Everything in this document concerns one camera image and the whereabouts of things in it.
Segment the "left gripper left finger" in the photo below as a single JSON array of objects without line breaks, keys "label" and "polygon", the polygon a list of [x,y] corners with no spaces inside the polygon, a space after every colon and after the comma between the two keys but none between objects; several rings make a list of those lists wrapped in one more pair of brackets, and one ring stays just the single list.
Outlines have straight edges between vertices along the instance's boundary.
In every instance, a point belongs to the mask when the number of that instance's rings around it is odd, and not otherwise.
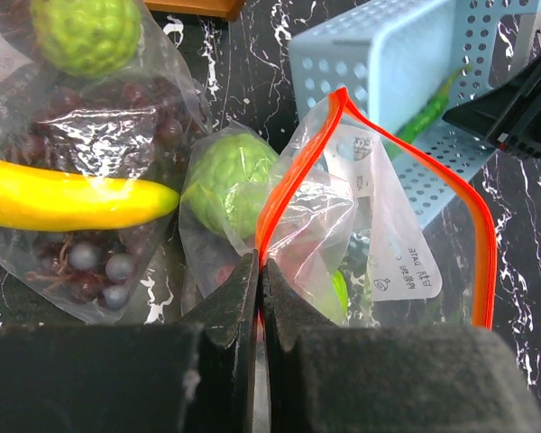
[{"label": "left gripper left finger", "polygon": [[0,330],[0,432],[248,432],[258,257],[168,325]]}]

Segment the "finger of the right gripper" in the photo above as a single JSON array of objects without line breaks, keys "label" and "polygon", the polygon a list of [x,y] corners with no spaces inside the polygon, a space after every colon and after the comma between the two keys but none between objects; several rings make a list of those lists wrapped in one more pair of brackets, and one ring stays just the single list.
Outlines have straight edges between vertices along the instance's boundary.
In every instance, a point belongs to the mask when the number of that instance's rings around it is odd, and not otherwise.
[{"label": "finger of the right gripper", "polygon": [[518,158],[540,158],[541,52],[507,83],[447,110],[443,120]]}]

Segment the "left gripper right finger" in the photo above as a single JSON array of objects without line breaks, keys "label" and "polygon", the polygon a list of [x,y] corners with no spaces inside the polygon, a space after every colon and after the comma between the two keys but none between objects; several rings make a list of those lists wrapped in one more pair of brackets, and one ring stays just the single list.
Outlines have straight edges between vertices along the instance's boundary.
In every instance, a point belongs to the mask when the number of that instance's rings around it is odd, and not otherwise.
[{"label": "left gripper right finger", "polygon": [[473,326],[339,327],[261,274],[274,432],[541,432],[512,352]]}]

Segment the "green fake chili pepper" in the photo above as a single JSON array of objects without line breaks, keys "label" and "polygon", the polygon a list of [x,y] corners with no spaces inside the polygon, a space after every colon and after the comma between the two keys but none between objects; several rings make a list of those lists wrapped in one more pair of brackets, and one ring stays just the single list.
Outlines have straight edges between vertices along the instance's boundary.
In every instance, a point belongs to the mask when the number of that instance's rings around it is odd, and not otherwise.
[{"label": "green fake chili pepper", "polygon": [[451,86],[460,75],[466,75],[471,69],[472,66],[467,65],[452,72],[425,105],[392,134],[400,140],[412,144],[434,121],[443,115],[449,102]]}]

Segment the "light blue plastic basket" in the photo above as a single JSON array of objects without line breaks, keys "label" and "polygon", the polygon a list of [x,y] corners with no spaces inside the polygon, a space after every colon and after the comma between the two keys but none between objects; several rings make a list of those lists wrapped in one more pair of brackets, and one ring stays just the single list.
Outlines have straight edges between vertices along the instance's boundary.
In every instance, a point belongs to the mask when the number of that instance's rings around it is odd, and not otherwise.
[{"label": "light blue plastic basket", "polygon": [[[295,36],[289,60],[300,120],[347,87],[375,124],[396,133],[459,68],[447,109],[478,98],[489,84],[504,18],[533,29],[541,1],[369,1]],[[441,115],[414,145],[470,181],[495,152]],[[392,161],[424,233],[472,233],[463,200],[404,152]]]}]

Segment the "zip bag red seal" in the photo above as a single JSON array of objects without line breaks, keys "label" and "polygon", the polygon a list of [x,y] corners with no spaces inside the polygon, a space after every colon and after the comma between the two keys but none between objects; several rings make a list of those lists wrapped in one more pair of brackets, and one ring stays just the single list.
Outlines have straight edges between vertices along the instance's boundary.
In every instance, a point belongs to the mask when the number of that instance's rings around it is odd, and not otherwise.
[{"label": "zip bag red seal", "polygon": [[[185,179],[179,230],[189,277],[203,297],[255,253],[260,265],[276,263],[319,312],[340,271],[349,295],[343,325],[491,327],[495,229],[488,206],[461,176],[367,119],[345,88],[314,106],[275,152],[266,201],[246,240],[204,227],[183,200]],[[392,164],[403,152],[463,200],[472,233],[424,233]]]}]

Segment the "green bumpy fake fruit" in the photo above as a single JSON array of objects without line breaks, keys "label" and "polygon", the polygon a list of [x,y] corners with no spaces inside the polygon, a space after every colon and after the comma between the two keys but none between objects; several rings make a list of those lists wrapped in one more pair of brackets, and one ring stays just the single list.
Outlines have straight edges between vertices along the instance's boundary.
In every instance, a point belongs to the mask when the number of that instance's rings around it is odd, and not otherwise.
[{"label": "green bumpy fake fruit", "polygon": [[203,142],[187,176],[183,200],[211,232],[254,236],[278,154],[258,135],[225,128]]}]

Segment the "dark purple fake grapes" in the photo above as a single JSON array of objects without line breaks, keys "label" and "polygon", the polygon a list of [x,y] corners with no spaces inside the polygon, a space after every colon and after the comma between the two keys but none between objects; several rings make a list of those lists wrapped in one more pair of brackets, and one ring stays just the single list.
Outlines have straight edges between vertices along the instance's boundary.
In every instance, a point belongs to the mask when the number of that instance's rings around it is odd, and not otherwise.
[{"label": "dark purple fake grapes", "polygon": [[24,281],[84,316],[122,313],[179,203],[188,123],[163,77],[57,88],[28,140],[42,147],[30,164],[63,180],[44,189],[52,203]]}]

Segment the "yellow fake banana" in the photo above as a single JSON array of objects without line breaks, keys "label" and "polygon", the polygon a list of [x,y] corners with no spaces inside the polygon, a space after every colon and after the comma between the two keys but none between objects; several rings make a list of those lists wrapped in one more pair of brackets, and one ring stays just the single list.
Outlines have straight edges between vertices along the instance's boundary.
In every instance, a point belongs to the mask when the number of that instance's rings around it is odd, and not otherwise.
[{"label": "yellow fake banana", "polygon": [[0,226],[68,232],[138,226],[173,212],[179,193],[141,179],[84,176],[0,160]]}]

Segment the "zip bag with grapes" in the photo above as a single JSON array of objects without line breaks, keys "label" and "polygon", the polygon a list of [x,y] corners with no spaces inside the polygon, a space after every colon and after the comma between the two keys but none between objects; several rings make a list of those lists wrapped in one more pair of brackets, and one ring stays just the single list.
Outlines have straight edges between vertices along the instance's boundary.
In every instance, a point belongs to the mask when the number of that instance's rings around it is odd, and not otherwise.
[{"label": "zip bag with grapes", "polygon": [[0,1],[0,266],[110,324],[211,129],[187,63],[141,1]]}]

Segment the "green bumpy fruit left bag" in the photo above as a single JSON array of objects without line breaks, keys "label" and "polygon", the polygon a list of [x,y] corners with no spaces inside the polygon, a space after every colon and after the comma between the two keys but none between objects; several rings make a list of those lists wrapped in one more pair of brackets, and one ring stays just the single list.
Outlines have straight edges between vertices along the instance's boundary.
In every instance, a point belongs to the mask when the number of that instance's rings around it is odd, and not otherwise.
[{"label": "green bumpy fruit left bag", "polygon": [[110,74],[137,52],[142,16],[135,1],[32,1],[30,12],[43,57],[69,75]]}]

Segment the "wooden shelf rack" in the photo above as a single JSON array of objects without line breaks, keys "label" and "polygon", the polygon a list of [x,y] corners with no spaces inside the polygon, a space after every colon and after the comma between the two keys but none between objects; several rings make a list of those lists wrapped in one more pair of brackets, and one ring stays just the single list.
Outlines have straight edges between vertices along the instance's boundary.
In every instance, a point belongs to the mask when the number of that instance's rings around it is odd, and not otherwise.
[{"label": "wooden shelf rack", "polygon": [[235,21],[245,0],[144,0],[151,11],[195,14]]}]

